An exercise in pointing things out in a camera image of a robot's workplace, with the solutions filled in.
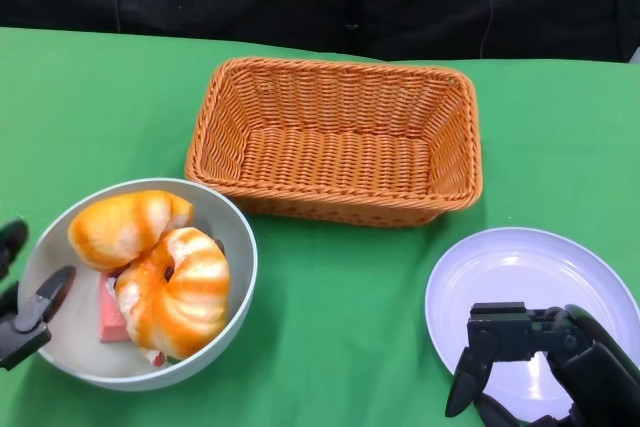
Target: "plate rim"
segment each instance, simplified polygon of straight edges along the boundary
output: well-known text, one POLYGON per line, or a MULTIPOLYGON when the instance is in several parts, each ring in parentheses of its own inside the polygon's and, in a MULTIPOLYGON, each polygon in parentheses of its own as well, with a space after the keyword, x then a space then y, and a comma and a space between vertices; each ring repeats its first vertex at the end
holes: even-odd
POLYGON ((605 267, 605 269, 609 272, 610 275, 613 276, 613 278, 618 282, 618 284, 622 287, 623 291, 625 292, 625 294, 627 295, 627 298, 631 301, 631 304, 633 305, 633 308, 635 310, 635 314, 636 314, 636 322, 638 323, 638 325, 640 325, 640 309, 638 308, 638 303, 636 302, 636 299, 633 297, 633 294, 631 293, 631 291, 629 290, 629 288, 627 287, 627 285, 624 283, 624 281, 620 278, 620 276, 616 273, 615 270, 613 270, 611 268, 611 266, 606 263, 602 258, 600 258, 598 255, 596 255, 594 252, 592 252, 591 250, 587 249, 586 247, 584 247, 583 245, 580 245, 579 243, 568 239, 567 237, 564 237, 562 235, 556 234, 554 232, 549 232, 546 230, 541 230, 541 229, 534 229, 534 228, 529 228, 529 227, 496 227, 496 228, 492 228, 492 229, 486 229, 486 230, 481 230, 480 232, 476 232, 475 234, 471 234, 468 235, 467 237, 464 237, 462 239, 460 239, 459 241, 457 241, 455 244, 453 244, 451 247, 449 247, 444 254, 442 254, 440 256, 440 258, 438 259, 438 261, 436 262, 436 264, 434 265, 433 269, 431 270, 431 274, 429 274, 429 280, 427 281, 427 287, 425 289, 425 295, 424 295, 424 304, 423 304, 423 311, 424 311, 424 317, 425 317, 425 321, 426 321, 426 327, 427 327, 427 334, 429 336, 429 338, 431 339, 431 344, 433 345, 436 353, 438 354, 438 357, 440 358, 440 363, 443 364, 446 369, 449 371, 450 374, 453 375, 456 365, 454 365, 453 367, 450 367, 447 362, 444 360, 444 356, 442 355, 442 350, 441 350, 441 346, 438 345, 438 343, 434 340, 433 335, 431 335, 432 333, 432 328, 431 328, 431 323, 429 322, 429 313, 427 311, 427 302, 429 299, 429 295, 433 290, 433 279, 435 278, 436 274, 438 273, 439 270, 442 270, 443 267, 443 260, 449 255, 449 253, 453 250, 455 250, 456 248, 459 247, 460 244, 473 239, 474 237, 479 237, 482 235, 486 235, 489 233, 495 233, 495 232, 500 232, 500 231, 519 231, 519 232, 532 232, 532 233, 536 233, 536 234, 543 234, 543 235, 547 235, 550 237, 555 237, 556 239, 560 239, 564 242, 567 242, 571 245, 573 245, 574 247, 577 247, 578 249, 582 250, 583 252, 585 252, 586 254, 590 255, 591 257, 593 257, 595 260, 597 260, 602 266, 605 267))

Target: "green tablecloth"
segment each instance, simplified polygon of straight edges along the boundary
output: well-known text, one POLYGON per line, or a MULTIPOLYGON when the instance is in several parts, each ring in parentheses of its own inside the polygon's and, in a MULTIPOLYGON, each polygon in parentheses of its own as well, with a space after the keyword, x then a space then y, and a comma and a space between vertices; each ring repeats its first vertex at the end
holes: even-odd
MULTIPOLYGON (((183 176, 196 113, 230 57, 343 59, 228 42, 0 29, 0 218, 31 245, 69 205, 129 179, 183 176)), ((252 217, 260 272, 246 322, 205 371, 150 393, 101 390, 35 357, 0 373, 1 426, 479 426, 445 420, 450 375, 426 332, 429 273, 482 229, 551 230, 640 295, 640 67, 464 61, 485 191, 410 230, 252 217)), ((26 253, 14 268, 17 278, 26 253)))

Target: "white plate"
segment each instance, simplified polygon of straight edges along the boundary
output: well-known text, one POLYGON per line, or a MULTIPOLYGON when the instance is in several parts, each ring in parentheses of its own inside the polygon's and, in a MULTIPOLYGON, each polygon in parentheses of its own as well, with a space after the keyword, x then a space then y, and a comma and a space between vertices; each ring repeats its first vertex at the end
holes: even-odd
MULTIPOLYGON (((635 300, 602 259, 564 237, 524 228, 487 230, 440 258, 424 308, 435 349, 452 373, 468 345, 467 320, 476 302, 524 302, 528 309, 576 304, 640 365, 635 300)), ((544 415, 562 418, 571 406, 540 353, 530 362, 496 363, 485 393, 527 422, 544 415)))

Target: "pink object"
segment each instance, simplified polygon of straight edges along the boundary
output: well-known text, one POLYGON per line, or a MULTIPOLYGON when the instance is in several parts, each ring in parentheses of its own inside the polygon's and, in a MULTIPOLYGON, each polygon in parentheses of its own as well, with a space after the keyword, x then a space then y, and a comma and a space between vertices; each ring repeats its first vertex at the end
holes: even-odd
POLYGON ((100 275, 100 341, 125 342, 130 340, 124 317, 118 310, 114 287, 114 278, 100 275))

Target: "woven basket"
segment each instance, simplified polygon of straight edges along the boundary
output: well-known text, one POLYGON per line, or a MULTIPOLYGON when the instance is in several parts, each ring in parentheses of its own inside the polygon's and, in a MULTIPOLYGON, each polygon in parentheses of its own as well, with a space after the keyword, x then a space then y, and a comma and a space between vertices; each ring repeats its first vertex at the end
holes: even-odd
POLYGON ((230 60, 211 79, 186 176, 250 213, 423 225, 482 191, 473 85, 444 68, 230 60))

